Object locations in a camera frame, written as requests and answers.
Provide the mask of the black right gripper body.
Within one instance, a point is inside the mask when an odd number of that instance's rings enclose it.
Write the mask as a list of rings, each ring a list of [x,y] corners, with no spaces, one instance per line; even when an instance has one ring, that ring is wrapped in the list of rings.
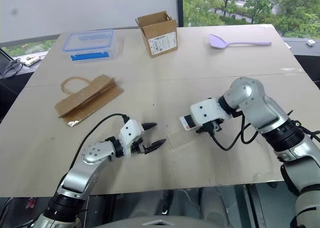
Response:
[[[214,136],[215,133],[222,130],[221,124],[223,122],[224,120],[222,118],[218,118],[213,121],[206,122],[200,128],[198,128],[195,132],[197,134],[208,133],[210,136]]]

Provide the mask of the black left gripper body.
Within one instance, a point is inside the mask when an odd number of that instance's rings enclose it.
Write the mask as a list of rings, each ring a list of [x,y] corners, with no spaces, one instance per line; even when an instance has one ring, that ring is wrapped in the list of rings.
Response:
[[[147,148],[143,145],[143,138],[139,137],[131,144],[131,152],[137,154],[147,154]]]

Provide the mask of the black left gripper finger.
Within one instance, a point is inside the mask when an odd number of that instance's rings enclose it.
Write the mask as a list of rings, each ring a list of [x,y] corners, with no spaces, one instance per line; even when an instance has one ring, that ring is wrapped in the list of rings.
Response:
[[[145,132],[154,128],[156,125],[157,125],[156,122],[145,122],[141,124],[141,127],[142,127],[142,130]]]
[[[166,139],[165,139],[165,138],[153,142],[149,147],[145,147],[145,148],[144,148],[144,154],[146,155],[146,154],[149,154],[149,153],[157,150],[157,149],[160,148],[165,142],[166,142]]]

